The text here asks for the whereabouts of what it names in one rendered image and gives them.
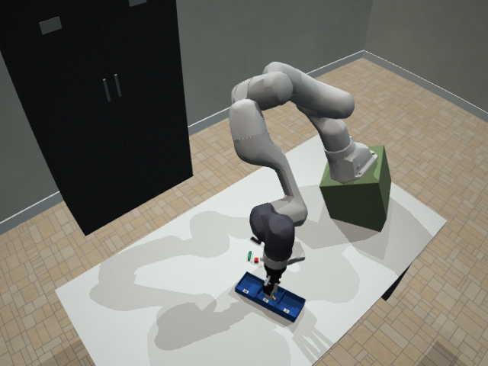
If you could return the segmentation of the blue rack of labelled bins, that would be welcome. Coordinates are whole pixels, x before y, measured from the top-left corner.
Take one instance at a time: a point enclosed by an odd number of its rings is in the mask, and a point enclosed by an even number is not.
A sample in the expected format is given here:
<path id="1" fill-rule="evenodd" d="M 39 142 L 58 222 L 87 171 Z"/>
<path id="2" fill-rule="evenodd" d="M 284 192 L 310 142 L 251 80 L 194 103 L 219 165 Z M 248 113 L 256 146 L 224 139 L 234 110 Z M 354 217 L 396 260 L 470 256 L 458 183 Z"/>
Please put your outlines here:
<path id="1" fill-rule="evenodd" d="M 235 292 L 294 323 L 306 299 L 278 286 L 277 293 L 273 293 L 276 299 L 269 300 L 264 297 L 263 281 L 261 278 L 246 272 L 235 286 Z"/>

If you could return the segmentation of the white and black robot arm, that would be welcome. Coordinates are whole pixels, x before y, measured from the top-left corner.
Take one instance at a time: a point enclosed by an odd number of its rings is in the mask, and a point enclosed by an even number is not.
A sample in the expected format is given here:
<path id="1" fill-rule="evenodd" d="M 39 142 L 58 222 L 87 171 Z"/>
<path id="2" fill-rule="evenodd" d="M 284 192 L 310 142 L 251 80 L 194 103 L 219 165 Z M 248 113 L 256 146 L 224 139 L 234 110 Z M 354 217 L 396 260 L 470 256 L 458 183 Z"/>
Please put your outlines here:
<path id="1" fill-rule="evenodd" d="M 307 218 L 307 206 L 283 149 L 270 140 L 262 114 L 288 101 L 295 103 L 318 130 L 331 179 L 360 179 L 378 158 L 366 145 L 353 141 L 341 120 L 350 117 L 355 109 L 350 93 L 280 62 L 270 63 L 262 75 L 235 86 L 229 117 L 236 154 L 249 164 L 274 169 L 284 191 L 283 198 L 253 207 L 249 216 L 252 233 L 265 244 L 260 261 L 271 269 L 282 269 L 305 259 L 301 244 L 294 240 L 295 227 L 302 226 Z"/>

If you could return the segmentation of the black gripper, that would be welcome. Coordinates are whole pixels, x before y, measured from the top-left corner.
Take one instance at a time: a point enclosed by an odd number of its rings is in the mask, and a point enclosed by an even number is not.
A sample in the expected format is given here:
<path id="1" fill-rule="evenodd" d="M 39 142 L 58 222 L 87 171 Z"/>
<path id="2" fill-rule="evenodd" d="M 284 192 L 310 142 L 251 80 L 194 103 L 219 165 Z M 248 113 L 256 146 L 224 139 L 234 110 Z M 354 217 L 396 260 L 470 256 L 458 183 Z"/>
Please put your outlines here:
<path id="1" fill-rule="evenodd" d="M 272 300 L 273 292 L 275 292 L 275 293 L 277 292 L 278 285 L 281 283 L 279 281 L 279 278 L 281 278 L 282 273 L 285 272 L 287 267 L 283 268 L 281 270 L 273 270 L 273 269 L 267 267 L 264 263 L 264 268 L 267 271 L 267 275 L 266 275 L 267 280 L 262 282 L 262 285 L 264 285 L 263 286 L 263 292 L 265 293 L 266 298 L 268 298 L 269 300 Z"/>

